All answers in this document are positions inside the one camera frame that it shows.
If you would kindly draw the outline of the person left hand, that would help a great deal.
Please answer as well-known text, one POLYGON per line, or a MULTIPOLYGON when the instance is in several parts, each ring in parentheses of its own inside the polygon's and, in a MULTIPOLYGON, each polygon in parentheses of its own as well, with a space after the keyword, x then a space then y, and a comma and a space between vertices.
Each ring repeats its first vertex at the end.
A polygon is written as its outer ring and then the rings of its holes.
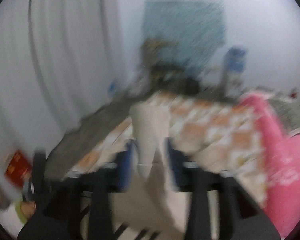
POLYGON ((23 214, 23 216, 26 219, 29 219, 33 216, 33 214, 36 212, 36 202, 30 201, 30 202, 21 202, 20 204, 20 210, 23 214))

